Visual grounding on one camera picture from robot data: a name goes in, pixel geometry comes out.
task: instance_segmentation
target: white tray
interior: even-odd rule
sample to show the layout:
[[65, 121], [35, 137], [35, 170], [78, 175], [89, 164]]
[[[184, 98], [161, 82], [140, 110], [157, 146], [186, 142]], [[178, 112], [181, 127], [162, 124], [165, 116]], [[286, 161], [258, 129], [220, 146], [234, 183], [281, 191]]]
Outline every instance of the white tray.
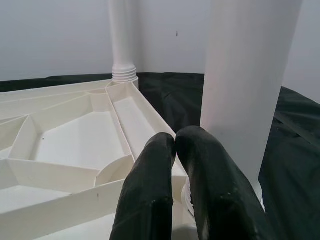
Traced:
[[[159, 132], [175, 138], [133, 83], [1, 94], [0, 239], [109, 239], [123, 181]], [[182, 204], [186, 176], [177, 158], [174, 230], [195, 226]]]

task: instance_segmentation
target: rubber gripper pad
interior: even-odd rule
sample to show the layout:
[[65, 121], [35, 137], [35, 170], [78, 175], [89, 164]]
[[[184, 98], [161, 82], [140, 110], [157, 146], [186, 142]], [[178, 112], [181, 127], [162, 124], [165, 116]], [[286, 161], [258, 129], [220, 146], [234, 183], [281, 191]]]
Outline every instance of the rubber gripper pad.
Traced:
[[251, 184], [216, 138], [189, 126], [175, 146], [190, 179], [200, 240], [276, 239]]
[[175, 140], [158, 133], [145, 145], [122, 187], [111, 240], [170, 240]]

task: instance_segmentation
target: white column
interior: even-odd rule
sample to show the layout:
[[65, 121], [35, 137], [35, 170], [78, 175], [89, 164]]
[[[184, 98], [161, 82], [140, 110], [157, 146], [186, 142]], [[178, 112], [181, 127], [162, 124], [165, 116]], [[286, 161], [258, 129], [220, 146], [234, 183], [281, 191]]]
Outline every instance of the white column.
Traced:
[[258, 176], [302, 0], [213, 0], [201, 126]]
[[109, 0], [113, 51], [112, 80], [118, 83], [138, 79], [130, 50], [126, 0]]

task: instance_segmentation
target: white cylinder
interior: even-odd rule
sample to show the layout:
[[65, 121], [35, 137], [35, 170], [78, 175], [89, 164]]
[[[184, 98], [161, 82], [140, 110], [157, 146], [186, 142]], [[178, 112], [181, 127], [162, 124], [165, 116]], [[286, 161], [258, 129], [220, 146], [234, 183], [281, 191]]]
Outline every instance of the white cylinder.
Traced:
[[126, 0], [109, 0], [113, 52], [112, 79], [123, 83], [138, 79], [130, 51]]
[[302, 0], [213, 0], [201, 126], [257, 196], [268, 136]]

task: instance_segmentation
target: white backdrop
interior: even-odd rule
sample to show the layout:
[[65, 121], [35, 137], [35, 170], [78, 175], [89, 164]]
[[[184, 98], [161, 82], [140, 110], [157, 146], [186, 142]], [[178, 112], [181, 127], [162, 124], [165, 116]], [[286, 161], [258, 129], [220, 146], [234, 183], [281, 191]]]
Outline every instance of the white backdrop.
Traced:
[[[138, 72], [204, 73], [211, 0], [130, 0]], [[304, 0], [284, 86], [320, 103], [320, 1]], [[0, 1], [0, 80], [111, 73], [108, 0]]]

